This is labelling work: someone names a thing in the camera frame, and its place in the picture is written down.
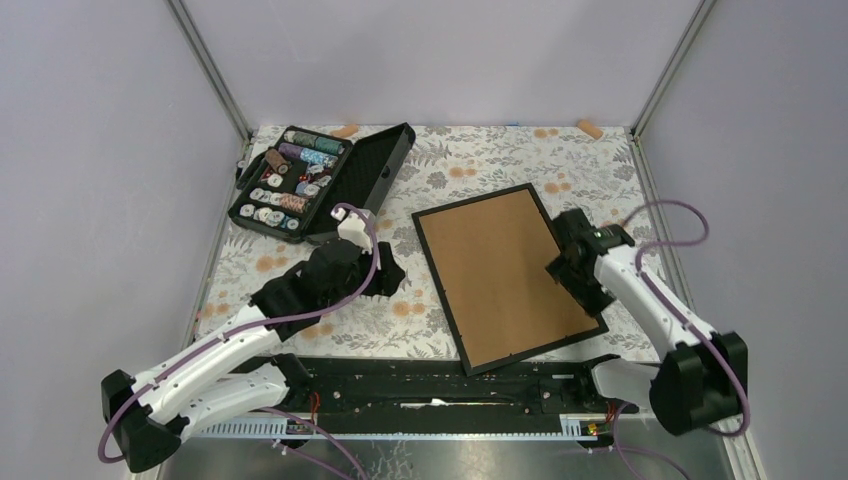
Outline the brown cardboard backing board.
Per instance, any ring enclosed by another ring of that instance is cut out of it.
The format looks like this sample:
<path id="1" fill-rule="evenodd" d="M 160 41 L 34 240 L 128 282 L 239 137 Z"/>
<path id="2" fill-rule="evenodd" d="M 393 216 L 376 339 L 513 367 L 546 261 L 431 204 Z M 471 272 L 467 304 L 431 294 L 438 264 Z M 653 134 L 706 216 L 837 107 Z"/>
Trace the brown cardboard backing board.
<path id="1" fill-rule="evenodd" d="M 419 211 L 412 220 L 465 373 L 608 332 L 547 273 L 560 253 L 526 183 Z"/>

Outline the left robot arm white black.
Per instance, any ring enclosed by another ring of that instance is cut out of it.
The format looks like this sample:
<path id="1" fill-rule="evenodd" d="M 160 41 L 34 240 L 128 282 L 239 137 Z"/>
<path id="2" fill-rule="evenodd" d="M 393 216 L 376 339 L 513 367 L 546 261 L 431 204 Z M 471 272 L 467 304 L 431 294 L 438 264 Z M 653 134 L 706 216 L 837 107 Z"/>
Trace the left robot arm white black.
<path id="1" fill-rule="evenodd" d="M 233 371 L 361 296 L 392 296 L 405 276 L 390 244 L 378 240 L 372 212 L 340 203 L 331 216 L 336 237 L 267 281 L 220 327 L 140 373 L 117 369 L 101 380 L 101 463 L 142 473 L 208 426 L 278 404 L 288 411 L 307 404 L 308 374 L 295 357 L 248 374 Z"/>

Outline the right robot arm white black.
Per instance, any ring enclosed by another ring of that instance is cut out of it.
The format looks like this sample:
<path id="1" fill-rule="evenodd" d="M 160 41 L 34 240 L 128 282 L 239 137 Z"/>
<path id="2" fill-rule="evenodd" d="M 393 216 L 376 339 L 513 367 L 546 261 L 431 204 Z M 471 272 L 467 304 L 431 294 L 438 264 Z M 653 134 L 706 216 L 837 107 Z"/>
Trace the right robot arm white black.
<path id="1" fill-rule="evenodd" d="M 581 209 L 560 213 L 552 225 L 560 254 L 547 266 L 549 275 L 591 317 L 619 302 L 661 358 L 657 366 L 597 360 L 573 386 L 577 405 L 597 412 L 614 399 L 647 408 L 675 436 L 699 429 L 727 438 L 745 434 L 751 423 L 745 341 L 718 332 L 687 307 L 645 267 L 650 247 L 637 246 L 623 226 L 594 226 Z"/>

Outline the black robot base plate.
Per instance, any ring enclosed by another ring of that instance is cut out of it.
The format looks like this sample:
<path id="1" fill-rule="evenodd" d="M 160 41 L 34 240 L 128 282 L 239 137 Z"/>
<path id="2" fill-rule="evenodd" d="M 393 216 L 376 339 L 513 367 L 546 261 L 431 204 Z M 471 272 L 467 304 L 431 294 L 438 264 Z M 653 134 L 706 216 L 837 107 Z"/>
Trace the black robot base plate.
<path id="1" fill-rule="evenodd" d="M 513 418 L 564 415 L 604 435 L 621 401 L 601 397 L 585 362 L 519 362 L 468 376 L 458 361 L 305 358 L 304 372 L 279 403 L 323 428 L 325 417 L 379 425 L 452 420 L 490 425 Z"/>

